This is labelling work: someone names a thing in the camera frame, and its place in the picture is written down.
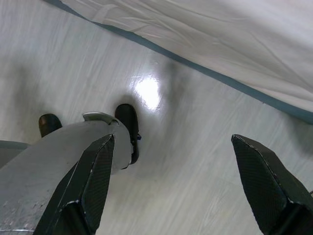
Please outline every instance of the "white floor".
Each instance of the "white floor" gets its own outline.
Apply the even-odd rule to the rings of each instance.
[[[313,189],[313,127],[41,0],[0,1],[0,139],[38,117],[138,111],[140,159],[114,175],[98,235],[259,235],[230,142],[274,150]]]

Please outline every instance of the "glossy floor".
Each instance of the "glossy floor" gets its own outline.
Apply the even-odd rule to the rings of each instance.
[[[259,235],[230,142],[273,149],[313,189],[313,127],[40,0],[0,1],[0,139],[34,143],[133,104],[139,162],[114,175],[99,235]]]

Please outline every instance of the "black shoe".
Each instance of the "black shoe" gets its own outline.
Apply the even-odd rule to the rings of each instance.
[[[141,136],[139,135],[136,111],[130,104],[121,104],[115,110],[115,117],[120,120],[129,131],[131,143],[134,149],[134,152],[132,153],[132,161],[130,164],[134,164],[139,158],[137,140],[141,139]]]
[[[51,132],[60,129],[62,124],[54,114],[44,114],[39,118],[39,130],[41,137],[44,137]]]

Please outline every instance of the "black carbon fiber part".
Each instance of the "black carbon fiber part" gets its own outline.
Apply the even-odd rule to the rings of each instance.
[[[113,135],[91,143],[58,184],[33,235],[95,234],[107,197],[113,148]]]
[[[262,144],[232,137],[243,188],[266,235],[313,235],[313,198]]]
[[[95,232],[101,220],[104,203],[107,197],[114,142],[109,141],[106,148],[101,148],[97,154],[92,173],[88,179],[82,196],[82,206],[90,229]]]

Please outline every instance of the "shoe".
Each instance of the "shoe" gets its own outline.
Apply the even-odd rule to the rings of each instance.
[[[134,150],[130,164],[134,164],[139,158],[137,141],[141,139],[135,108],[130,104],[121,104],[115,110],[115,117],[120,120],[128,129]]]
[[[39,118],[39,130],[41,137],[44,137],[51,132],[60,129],[62,124],[54,114],[44,114]]]

